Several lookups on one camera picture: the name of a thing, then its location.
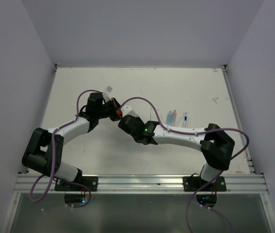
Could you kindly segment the light blue capped marker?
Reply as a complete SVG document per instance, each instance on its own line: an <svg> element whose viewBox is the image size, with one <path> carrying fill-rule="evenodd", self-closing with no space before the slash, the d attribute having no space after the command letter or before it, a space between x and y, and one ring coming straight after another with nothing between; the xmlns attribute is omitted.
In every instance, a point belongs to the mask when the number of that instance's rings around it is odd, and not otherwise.
<svg viewBox="0 0 275 233"><path fill-rule="evenodd" d="M184 114L182 114L182 115L178 118L178 120L176 121L176 123L175 123L175 126L176 126L176 127L180 124L180 122L182 121L183 118L184 118Z"/></svg>

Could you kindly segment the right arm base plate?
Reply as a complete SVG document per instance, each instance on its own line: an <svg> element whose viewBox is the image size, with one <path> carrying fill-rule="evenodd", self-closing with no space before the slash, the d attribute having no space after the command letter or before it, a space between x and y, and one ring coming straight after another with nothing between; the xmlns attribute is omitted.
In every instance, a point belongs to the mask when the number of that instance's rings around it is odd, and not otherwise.
<svg viewBox="0 0 275 233"><path fill-rule="evenodd" d="M194 173L190 176L182 177L183 189L185 192L195 192L200 187L204 186L207 182L202 180L197 173ZM211 184L204 187L201 191L203 192L226 192L226 182L223 176L217 178Z"/></svg>

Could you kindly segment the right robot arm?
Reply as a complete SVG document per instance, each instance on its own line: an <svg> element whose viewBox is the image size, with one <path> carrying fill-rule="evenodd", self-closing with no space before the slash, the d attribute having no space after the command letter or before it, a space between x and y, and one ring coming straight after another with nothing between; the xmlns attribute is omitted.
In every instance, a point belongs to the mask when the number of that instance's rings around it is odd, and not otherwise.
<svg viewBox="0 0 275 233"><path fill-rule="evenodd" d="M144 123L139 117L127 115L120 120L118 127L143 145L170 144L201 152L206 160L198 178L202 190L214 187L218 174L229 169L235 141L216 124L181 130L160 125L157 121Z"/></svg>

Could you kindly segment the dark blue capped marker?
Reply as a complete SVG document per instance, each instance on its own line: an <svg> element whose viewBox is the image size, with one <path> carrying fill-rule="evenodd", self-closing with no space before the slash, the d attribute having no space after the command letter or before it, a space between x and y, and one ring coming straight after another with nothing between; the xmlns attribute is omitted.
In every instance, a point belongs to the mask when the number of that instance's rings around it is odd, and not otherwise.
<svg viewBox="0 0 275 233"><path fill-rule="evenodd" d="M187 112L184 113L184 117L183 117L183 123L182 123L182 127L186 128L187 127Z"/></svg>

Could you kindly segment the orange highlighter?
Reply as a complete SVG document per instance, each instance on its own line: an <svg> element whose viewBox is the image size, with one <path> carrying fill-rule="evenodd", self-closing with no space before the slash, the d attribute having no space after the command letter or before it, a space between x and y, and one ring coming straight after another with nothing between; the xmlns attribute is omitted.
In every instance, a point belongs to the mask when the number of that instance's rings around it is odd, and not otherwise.
<svg viewBox="0 0 275 233"><path fill-rule="evenodd" d="M172 112L172 126L175 126L176 119L177 119L177 112L176 112L176 110L174 110Z"/></svg>

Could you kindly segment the light blue highlighter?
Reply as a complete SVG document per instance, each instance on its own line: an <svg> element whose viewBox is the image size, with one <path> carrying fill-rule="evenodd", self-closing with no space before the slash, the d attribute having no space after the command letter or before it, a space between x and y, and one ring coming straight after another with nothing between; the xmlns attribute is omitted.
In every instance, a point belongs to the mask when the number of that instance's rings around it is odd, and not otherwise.
<svg viewBox="0 0 275 233"><path fill-rule="evenodd" d="M173 121L172 111L169 111L168 114L167 114L167 117L166 117L165 124L166 125L171 125L172 121Z"/></svg>

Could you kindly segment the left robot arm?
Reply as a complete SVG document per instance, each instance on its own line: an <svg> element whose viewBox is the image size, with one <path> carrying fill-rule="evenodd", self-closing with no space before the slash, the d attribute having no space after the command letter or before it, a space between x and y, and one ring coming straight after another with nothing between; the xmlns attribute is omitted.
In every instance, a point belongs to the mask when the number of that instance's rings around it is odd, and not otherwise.
<svg viewBox="0 0 275 233"><path fill-rule="evenodd" d="M87 104L77 109L72 121L56 128L33 131L22 157L23 166L51 178L66 180L65 184L71 190L79 190L83 184L81 170L62 161L64 145L92 131L100 119L118 121L119 109L120 104L115 98L102 92L91 93Z"/></svg>

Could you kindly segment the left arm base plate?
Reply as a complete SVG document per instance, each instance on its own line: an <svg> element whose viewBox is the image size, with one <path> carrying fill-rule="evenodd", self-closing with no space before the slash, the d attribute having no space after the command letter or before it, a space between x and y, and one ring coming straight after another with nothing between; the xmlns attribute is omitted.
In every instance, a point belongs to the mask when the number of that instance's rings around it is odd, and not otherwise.
<svg viewBox="0 0 275 233"><path fill-rule="evenodd" d="M73 181L74 183L86 186L91 192L97 191L98 177L97 176L81 176L78 180ZM55 191L62 192L78 192L85 191L86 189L76 185L64 182L63 180L57 180L55 184Z"/></svg>

